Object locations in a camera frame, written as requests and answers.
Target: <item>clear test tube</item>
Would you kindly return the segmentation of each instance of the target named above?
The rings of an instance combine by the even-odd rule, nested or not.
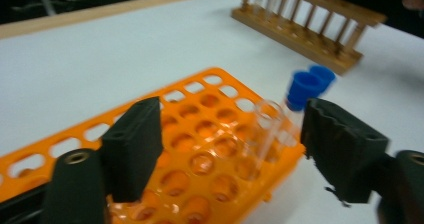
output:
[[[294,73],[287,97],[281,103],[284,120],[278,128],[274,128],[276,141],[269,149],[266,157],[268,162],[278,161],[285,147],[297,145],[307,100],[324,93],[334,79],[335,74],[320,65],[311,66],[309,72]]]
[[[258,177],[262,163],[275,140],[275,128],[279,127],[283,120],[283,110],[276,102],[270,100],[256,103],[254,112],[251,136],[246,138],[236,166],[239,177],[245,180]]]

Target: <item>table surface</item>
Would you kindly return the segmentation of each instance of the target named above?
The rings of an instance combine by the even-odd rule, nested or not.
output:
[[[312,62],[230,18],[240,2],[143,0],[0,26],[0,156],[212,66],[281,101]],[[391,155],[424,152],[423,44],[367,29],[363,59],[324,96],[388,136]],[[377,223],[376,194],[345,208],[326,186],[302,159],[244,223]]]

